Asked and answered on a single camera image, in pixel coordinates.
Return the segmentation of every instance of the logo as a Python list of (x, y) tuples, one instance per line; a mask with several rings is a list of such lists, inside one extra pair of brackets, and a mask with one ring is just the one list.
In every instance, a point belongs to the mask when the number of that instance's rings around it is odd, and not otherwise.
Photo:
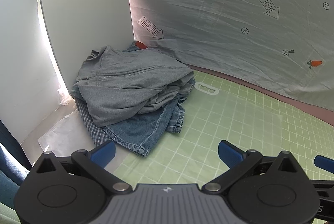
[(162, 190), (165, 191), (165, 192), (167, 192), (167, 193), (169, 193), (169, 192), (171, 192), (173, 189), (170, 188), (169, 186), (166, 186), (166, 187), (163, 188)]

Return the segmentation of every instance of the circular pad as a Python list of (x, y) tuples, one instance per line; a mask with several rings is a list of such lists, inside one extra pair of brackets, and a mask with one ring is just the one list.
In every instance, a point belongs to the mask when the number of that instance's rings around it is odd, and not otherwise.
[(67, 185), (48, 186), (38, 194), (38, 200), (47, 207), (63, 207), (69, 205), (76, 197), (76, 190)]
[(296, 193), (288, 186), (265, 185), (258, 190), (258, 199), (269, 206), (283, 207), (296, 199)]

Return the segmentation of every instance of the plaid shirt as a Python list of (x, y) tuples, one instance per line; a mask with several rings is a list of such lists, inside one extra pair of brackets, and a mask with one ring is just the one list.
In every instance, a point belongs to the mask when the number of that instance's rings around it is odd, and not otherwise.
[(103, 130), (102, 127), (97, 127), (93, 119), (91, 118), (91, 115), (88, 113), (88, 107), (86, 102), (83, 100), (80, 100), (79, 98), (75, 98), (76, 106), (78, 108), (78, 111), (80, 113), (80, 116), (85, 123), (89, 134), (91, 135), (91, 139), (93, 139), (93, 142), (95, 146), (98, 146), (102, 144), (103, 142), (110, 140), (111, 138), (106, 134), (106, 132)]

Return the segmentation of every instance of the white wall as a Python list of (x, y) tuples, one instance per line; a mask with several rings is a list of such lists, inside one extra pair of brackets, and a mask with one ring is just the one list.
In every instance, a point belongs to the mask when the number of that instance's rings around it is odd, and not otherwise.
[(58, 108), (37, 0), (0, 0), (0, 119), (18, 142)]
[(134, 40), (129, 0), (40, 0), (50, 43), (70, 90), (91, 50)]

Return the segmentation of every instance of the zipper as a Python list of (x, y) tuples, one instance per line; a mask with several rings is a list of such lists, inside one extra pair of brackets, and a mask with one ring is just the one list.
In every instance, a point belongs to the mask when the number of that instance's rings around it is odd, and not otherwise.
[(118, 76), (118, 77), (125, 77), (125, 76), (132, 76), (132, 75), (135, 75), (135, 74), (138, 74), (138, 73), (143, 73), (145, 71), (150, 71), (150, 70), (154, 70), (154, 69), (180, 69), (180, 68), (187, 68), (187, 67), (163, 67), (163, 66), (155, 66), (155, 67), (152, 67), (152, 68), (149, 68), (149, 69), (145, 69), (145, 70), (140, 70), (140, 71), (136, 71), (136, 72), (133, 72), (133, 73), (128, 73), (128, 74), (109, 74), (107, 76), (91, 76), (91, 77), (86, 77), (86, 78), (81, 78), (81, 79), (77, 79), (76, 81), (80, 81), (80, 80), (89, 80), (89, 79), (92, 79), (92, 78), (109, 78), (109, 77), (114, 77), (114, 76)]

